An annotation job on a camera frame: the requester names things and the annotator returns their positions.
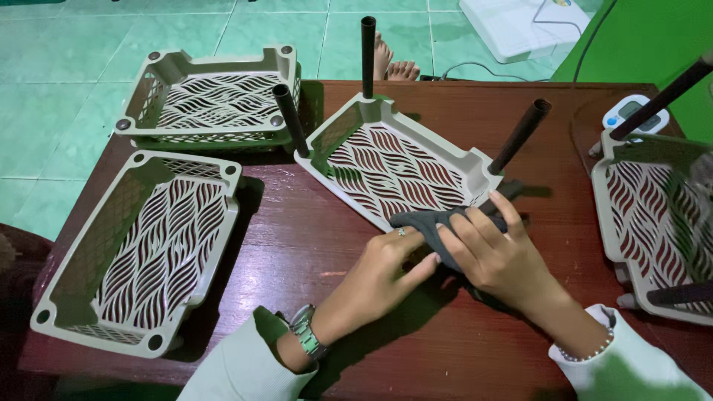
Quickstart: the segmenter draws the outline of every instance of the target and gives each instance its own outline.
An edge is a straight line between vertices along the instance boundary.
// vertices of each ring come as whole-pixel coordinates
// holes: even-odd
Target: metal watch band
[[[314,305],[305,305],[292,318],[289,329],[297,336],[302,349],[313,360],[321,359],[327,353],[327,347],[319,343],[319,340],[312,332],[312,316]]]

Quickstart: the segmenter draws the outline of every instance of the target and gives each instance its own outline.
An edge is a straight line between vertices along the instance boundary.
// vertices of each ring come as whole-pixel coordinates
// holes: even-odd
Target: reddish brown table
[[[305,81],[301,111],[314,128],[357,91],[356,81]],[[602,251],[592,189],[570,139],[588,148],[604,112],[644,84],[378,83],[410,117],[455,145],[494,157],[532,100],[553,110],[506,168],[532,196],[515,205],[530,217],[530,236],[552,273],[584,305],[615,305],[624,293]],[[675,121],[666,128],[681,135]],[[36,286],[48,283],[75,235],[133,152],[114,136],[97,163]],[[181,327],[185,345],[146,360],[94,350],[29,332],[22,370],[181,385],[203,357],[258,305],[291,315],[318,303],[341,281],[379,230],[341,202],[285,154],[240,156],[249,189],[209,297]],[[440,271],[387,318],[340,342],[305,395],[353,399],[529,399],[573,391],[547,358],[549,340],[524,322],[471,299],[461,282]],[[645,313],[622,314],[644,338],[664,348],[705,389],[713,361],[713,330]]]

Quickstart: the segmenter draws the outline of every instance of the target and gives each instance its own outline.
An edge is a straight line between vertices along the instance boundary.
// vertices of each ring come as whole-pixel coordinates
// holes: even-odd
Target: person's left hand
[[[372,238],[342,284],[314,311],[312,332],[323,345],[373,322],[401,303],[419,284],[434,274],[441,262],[437,253],[426,256],[408,273],[401,266],[424,244],[413,227]]]

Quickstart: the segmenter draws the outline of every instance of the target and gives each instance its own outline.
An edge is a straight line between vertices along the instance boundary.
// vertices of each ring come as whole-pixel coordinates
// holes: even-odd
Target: white sweater
[[[317,371],[296,375],[275,360],[267,346],[274,335],[258,326],[286,324],[265,312],[256,309],[213,349],[188,380],[179,401],[297,400]],[[585,362],[566,361],[554,345],[549,350],[580,400],[713,400],[671,357],[644,341],[618,311],[597,304],[587,312],[614,327],[614,340],[606,350]]]

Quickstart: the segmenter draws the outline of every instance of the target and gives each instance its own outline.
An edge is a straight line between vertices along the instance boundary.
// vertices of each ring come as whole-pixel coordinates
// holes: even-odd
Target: bare foot
[[[391,63],[394,52],[389,49],[386,42],[381,40],[381,32],[376,31],[374,40],[374,80],[382,81],[386,74],[386,69]]]
[[[421,69],[413,61],[395,61],[389,64],[386,79],[389,81],[415,81]]]

